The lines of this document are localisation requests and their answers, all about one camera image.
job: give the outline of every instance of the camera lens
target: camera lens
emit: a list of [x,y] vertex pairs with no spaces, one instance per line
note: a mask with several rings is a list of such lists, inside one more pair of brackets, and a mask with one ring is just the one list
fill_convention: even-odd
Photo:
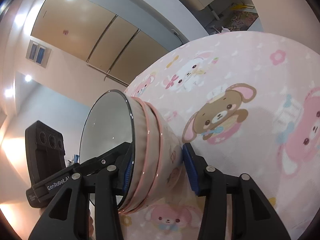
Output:
[[60,149],[62,149],[62,141],[60,141],[60,140],[58,141],[58,146]]
[[40,133],[40,141],[45,144],[47,142],[47,137],[45,136],[44,132]]
[[56,148],[56,139],[55,139],[55,137],[50,135],[49,136],[49,143],[50,143],[50,146],[51,146],[52,149]]

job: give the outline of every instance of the screw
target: screw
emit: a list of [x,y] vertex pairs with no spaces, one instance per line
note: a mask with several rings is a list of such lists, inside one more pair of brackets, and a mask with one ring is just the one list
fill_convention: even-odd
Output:
[[244,173],[244,174],[241,175],[241,178],[242,178],[243,180],[249,180],[249,179],[250,179],[250,176],[249,176],[248,174]]
[[71,176],[72,179],[79,179],[80,177],[81,177],[80,173],[74,173]]
[[214,172],[214,171],[216,170],[216,168],[213,167],[213,166],[211,166],[211,165],[207,166],[205,169],[206,169],[208,172]]
[[108,171],[115,171],[116,170],[116,166],[115,165],[109,165],[108,167],[107,167],[107,170]]

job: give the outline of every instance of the pink bowl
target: pink bowl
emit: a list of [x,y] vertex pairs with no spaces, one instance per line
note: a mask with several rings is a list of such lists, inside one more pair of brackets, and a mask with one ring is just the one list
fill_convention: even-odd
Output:
[[123,208],[124,213],[130,212],[131,210],[135,209],[147,197],[147,194],[156,176],[160,150],[160,134],[156,117],[154,116],[151,109],[140,98],[132,98],[142,106],[142,109],[146,116],[147,148],[145,152],[146,156],[140,181],[130,202],[126,207]]
[[126,96],[131,110],[132,110],[132,118],[134,123],[134,131],[135,131],[135,157],[134,157],[134,168],[132,172],[132,178],[130,182],[130,186],[128,189],[127,196],[123,201],[122,205],[118,209],[119,213],[122,213],[124,208],[128,205],[131,198],[134,195],[134,192],[139,184],[140,177],[143,170],[143,165],[145,162],[145,154],[147,148],[147,125],[146,125],[146,117],[143,112],[142,106],[133,100],[132,98]]
[[159,163],[156,177],[147,197],[137,208],[128,212],[128,214],[144,209],[163,198],[176,185],[182,168],[182,150],[178,138],[156,108],[148,102],[146,104],[151,108],[158,122],[160,132]]

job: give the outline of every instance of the door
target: door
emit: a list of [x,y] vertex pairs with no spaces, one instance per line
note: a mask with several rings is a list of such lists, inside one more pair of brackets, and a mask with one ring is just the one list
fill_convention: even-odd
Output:
[[99,41],[88,63],[107,72],[137,30],[137,27],[118,16]]
[[167,53],[158,42],[139,31],[109,74],[130,84],[137,75]]
[[86,61],[114,16],[88,0],[45,0],[31,36]]

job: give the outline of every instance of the blue gripper pad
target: blue gripper pad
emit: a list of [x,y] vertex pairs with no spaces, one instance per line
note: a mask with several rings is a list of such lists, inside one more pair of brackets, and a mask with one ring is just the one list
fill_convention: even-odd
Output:
[[130,181],[131,181],[131,170],[132,170],[132,166],[133,166],[132,161],[133,161],[133,158],[131,157],[131,159],[128,163],[128,166],[125,169],[122,192],[126,192],[126,190],[129,187]]
[[196,193],[196,195],[199,195],[200,189],[198,184],[198,172],[196,171],[195,164],[193,163],[190,152],[185,144],[182,147],[182,157],[188,174],[191,189]]

